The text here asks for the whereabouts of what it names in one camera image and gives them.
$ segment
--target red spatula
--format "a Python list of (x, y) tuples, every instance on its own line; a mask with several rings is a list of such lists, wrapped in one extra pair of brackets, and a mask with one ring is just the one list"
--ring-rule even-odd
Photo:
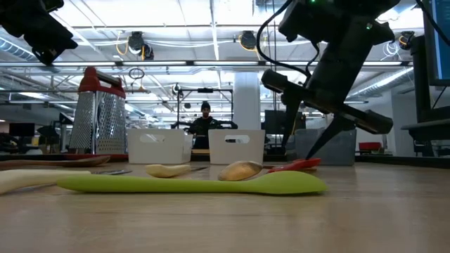
[(279, 171), (303, 171), (303, 172), (315, 172), (317, 168), (315, 166), (321, 163), (320, 158), (311, 158), (309, 160), (298, 159), (291, 164), (274, 167), (270, 169), (267, 173), (279, 172)]

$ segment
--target cable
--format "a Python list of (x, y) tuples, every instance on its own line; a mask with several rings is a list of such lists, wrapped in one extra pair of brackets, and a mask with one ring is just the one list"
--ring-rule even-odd
[(437, 102), (439, 101), (439, 99), (441, 98), (442, 94), (444, 94), (445, 89), (447, 89), (447, 86), (445, 86), (445, 87), (442, 89), (441, 93), (439, 94), (439, 96), (437, 97), (437, 99), (436, 99), (436, 101), (435, 101), (435, 104), (433, 105), (433, 107), (432, 107), (431, 109), (434, 109), (434, 108), (436, 107), (436, 104), (437, 104)]
[(441, 39), (445, 42), (445, 44), (447, 44), (447, 46), (450, 46), (449, 38), (447, 38), (445, 33), (442, 31), (441, 27), (439, 27), (439, 25), (437, 25), (437, 23), (435, 22), (435, 20), (431, 16), (430, 12), (423, 5), (422, 1), (421, 0), (416, 0), (416, 3), (422, 9), (422, 12), (424, 12), (425, 16), (427, 16), (428, 21), (430, 21), (431, 25), (436, 30), (436, 32), (438, 33), (439, 37), (441, 37)]
[(307, 71), (308, 75), (307, 75), (307, 80), (303, 84), (303, 86), (306, 86), (308, 81), (309, 81), (309, 79), (311, 78), (311, 72), (309, 71), (309, 66), (318, 58), (318, 56), (319, 56), (319, 54), (321, 52), (321, 49), (317, 46), (317, 44), (313, 43), (312, 46), (314, 47), (314, 49), (316, 49), (316, 55), (307, 64), (306, 71)]
[[(117, 36), (117, 41), (119, 41), (120, 34), (121, 34), (121, 32), (119, 32), (119, 34), (118, 34), (118, 36)], [(126, 45), (126, 48), (125, 48), (125, 53), (121, 52), (121, 50), (119, 49), (119, 44), (116, 44), (116, 45), (115, 45), (115, 49), (116, 49), (117, 52), (118, 52), (120, 55), (122, 55), (122, 56), (124, 56), (124, 55), (126, 55), (126, 54), (128, 53), (128, 39), (129, 39), (129, 36), (127, 37), (127, 45)]]
[(289, 6), (289, 4), (290, 3), (292, 3), (292, 1), (293, 0), (287, 0), (282, 6), (281, 6), (281, 8), (279, 8), (268, 20), (266, 20), (262, 25), (261, 25), (261, 27), (259, 28), (259, 30), (258, 30), (258, 33), (257, 33), (257, 36), (256, 36), (256, 47), (257, 47), (257, 50), (258, 50), (258, 53), (260, 54), (260, 56), (261, 57), (263, 57), (265, 60), (267, 60), (268, 62), (270, 62), (270, 63), (273, 63), (274, 65), (278, 65), (278, 66), (281, 66), (281, 67), (286, 67), (286, 68), (288, 68), (288, 69), (291, 69), (291, 70), (295, 70), (295, 71), (298, 71), (298, 72), (300, 72), (300, 73), (302, 73), (302, 74), (304, 74), (304, 75), (306, 75), (307, 76), (307, 72), (305, 71), (305, 70), (302, 70), (302, 69), (300, 69), (300, 68), (298, 68), (298, 67), (295, 67), (295, 66), (291, 66), (291, 65), (289, 65), (289, 64), (285, 64), (285, 63), (280, 63), (280, 62), (277, 62), (277, 61), (275, 61), (275, 60), (272, 60), (272, 59), (270, 59), (269, 57), (267, 57), (266, 56), (266, 54), (264, 54), (264, 52), (261, 50), (261, 45), (260, 45), (260, 43), (261, 43), (261, 34), (262, 34), (262, 31), (264, 31), (264, 28), (277, 16), (277, 15), (280, 15), (280, 13), (282, 13), (288, 6)]
[[(272, 11), (275, 13), (275, 1), (272, 0)], [(276, 61), (276, 22), (274, 19), (274, 60)]]
[[(266, 7), (266, 13), (267, 13), (267, 2), (264, 1), (264, 6)], [(270, 32), (269, 32), (269, 27), (267, 27), (267, 46), (269, 47), (269, 57), (272, 58), (272, 52), (270, 49)], [(270, 70), (272, 70), (274, 68), (274, 65), (272, 63), (270, 63)]]

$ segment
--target table surface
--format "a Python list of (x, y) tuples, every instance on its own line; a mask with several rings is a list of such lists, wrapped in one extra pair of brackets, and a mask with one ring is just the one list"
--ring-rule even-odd
[[(101, 169), (125, 168), (146, 176), (141, 165)], [(357, 164), (316, 175), (329, 191), (308, 197), (23, 188), (0, 196), (0, 252), (448, 252), (450, 170)]]

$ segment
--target silicone spatula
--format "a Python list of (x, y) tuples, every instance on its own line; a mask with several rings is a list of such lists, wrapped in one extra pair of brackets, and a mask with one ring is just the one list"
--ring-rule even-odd
[(305, 172), (314, 172), (317, 169), (314, 168), (315, 166), (319, 165), (321, 163), (320, 158), (311, 158), (309, 160), (295, 160), (291, 164), (287, 164), (280, 167), (275, 167), (273, 169), (270, 169), (267, 173), (274, 173), (274, 172), (280, 172), (280, 171), (305, 171)]
[(249, 181), (199, 181), (150, 179), (135, 176), (80, 175), (57, 182), (58, 186), (85, 193), (320, 193), (325, 183), (315, 176), (283, 171)]

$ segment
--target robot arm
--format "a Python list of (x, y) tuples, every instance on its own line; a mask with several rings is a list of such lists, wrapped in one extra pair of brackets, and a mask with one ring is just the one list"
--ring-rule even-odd
[(0, 25), (14, 37), (24, 36), (33, 54), (45, 65), (66, 49), (77, 48), (72, 33), (49, 13), (63, 7), (63, 0), (0, 1)]
[[(272, 70), (267, 70), (262, 77), (266, 88), (283, 93), (287, 115), (283, 145), (287, 143), (302, 101), (322, 113), (335, 115), (307, 158), (341, 131), (359, 127), (372, 134), (390, 132), (393, 125), (390, 118), (354, 109), (345, 105), (344, 100), (372, 47), (394, 39), (389, 25), (380, 24), (375, 19), (398, 3), (399, 0), (288, 0), (281, 7), (287, 9), (279, 32), (288, 41), (300, 35), (313, 44), (328, 43), (306, 87), (293, 84)], [(264, 26), (258, 31), (258, 41), (263, 29)]]

